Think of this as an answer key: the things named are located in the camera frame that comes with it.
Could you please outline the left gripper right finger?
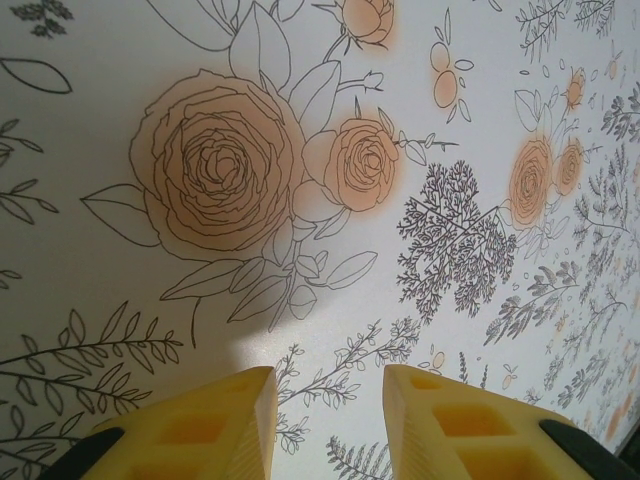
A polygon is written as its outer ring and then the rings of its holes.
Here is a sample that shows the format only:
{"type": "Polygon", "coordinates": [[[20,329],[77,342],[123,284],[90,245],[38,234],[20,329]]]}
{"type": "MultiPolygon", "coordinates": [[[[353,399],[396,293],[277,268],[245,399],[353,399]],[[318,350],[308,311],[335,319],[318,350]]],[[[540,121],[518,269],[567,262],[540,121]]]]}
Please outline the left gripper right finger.
{"type": "Polygon", "coordinates": [[[639,476],[559,414],[415,367],[385,367],[383,411],[396,479],[639,476]]]}

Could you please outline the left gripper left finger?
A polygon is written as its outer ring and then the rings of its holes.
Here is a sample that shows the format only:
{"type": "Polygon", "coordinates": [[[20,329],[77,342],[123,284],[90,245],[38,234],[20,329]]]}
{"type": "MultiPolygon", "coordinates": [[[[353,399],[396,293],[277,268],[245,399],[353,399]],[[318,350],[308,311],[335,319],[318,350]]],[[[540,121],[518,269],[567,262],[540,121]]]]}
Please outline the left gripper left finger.
{"type": "Polygon", "coordinates": [[[95,427],[44,479],[268,479],[275,371],[253,367],[95,427]]]}

